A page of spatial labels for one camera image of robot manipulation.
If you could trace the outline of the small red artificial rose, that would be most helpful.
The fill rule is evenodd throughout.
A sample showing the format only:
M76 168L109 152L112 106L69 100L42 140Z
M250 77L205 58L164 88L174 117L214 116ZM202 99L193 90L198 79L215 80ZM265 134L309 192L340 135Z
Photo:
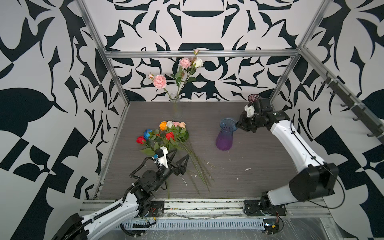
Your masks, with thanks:
M166 131L165 139L168 147L171 147L171 149L182 150L189 155L193 169L187 170L187 172L198 195L200 194L200 189L197 184L198 180L204 185L208 192L210 192L211 183L214 179L202 159L195 153L192 143L189 140L188 131L186 129L168 130Z

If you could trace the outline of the blue artificial rose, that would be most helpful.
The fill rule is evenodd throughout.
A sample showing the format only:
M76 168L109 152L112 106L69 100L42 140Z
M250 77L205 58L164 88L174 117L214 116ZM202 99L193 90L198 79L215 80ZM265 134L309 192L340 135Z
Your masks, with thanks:
M150 140L153 137L153 131L151 129L145 130L143 137L146 141Z

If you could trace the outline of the purple blue glass vase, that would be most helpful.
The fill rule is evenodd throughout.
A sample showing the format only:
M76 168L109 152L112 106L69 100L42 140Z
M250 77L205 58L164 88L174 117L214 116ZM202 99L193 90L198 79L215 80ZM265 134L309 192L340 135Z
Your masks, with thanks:
M233 145L233 133L238 129L236 121L230 118L221 120L220 132L216 138L216 147L221 151L228 151Z

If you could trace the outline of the clear ribbed glass vase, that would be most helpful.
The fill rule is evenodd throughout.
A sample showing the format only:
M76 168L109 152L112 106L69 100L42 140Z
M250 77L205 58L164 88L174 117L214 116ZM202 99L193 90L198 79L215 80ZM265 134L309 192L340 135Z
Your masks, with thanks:
M171 116L174 121L179 120L183 113L182 107L180 104L180 95L177 93L170 94L170 103L171 103Z

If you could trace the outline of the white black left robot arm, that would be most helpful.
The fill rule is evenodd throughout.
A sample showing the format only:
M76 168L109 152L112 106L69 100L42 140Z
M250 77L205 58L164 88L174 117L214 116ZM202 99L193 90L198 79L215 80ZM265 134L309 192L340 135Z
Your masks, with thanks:
M73 214L53 236L54 240L98 240L106 233L120 227L130 237L143 236L157 223L151 212L154 193L171 175L184 175L190 156L185 155L176 163L176 149L161 147L151 157L130 173L134 183L121 199L94 213L80 216Z

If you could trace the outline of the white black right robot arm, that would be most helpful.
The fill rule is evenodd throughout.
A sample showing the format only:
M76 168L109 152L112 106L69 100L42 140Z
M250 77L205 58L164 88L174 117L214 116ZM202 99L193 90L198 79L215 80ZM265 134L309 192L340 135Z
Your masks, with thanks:
M248 101L236 127L253 133L266 128L286 149L298 173L287 185L262 193L259 200L246 200L244 213L247 216L283 216L287 204L312 202L333 195L335 184L340 182L338 167L316 154L299 135L288 115L274 110L268 98L252 94Z

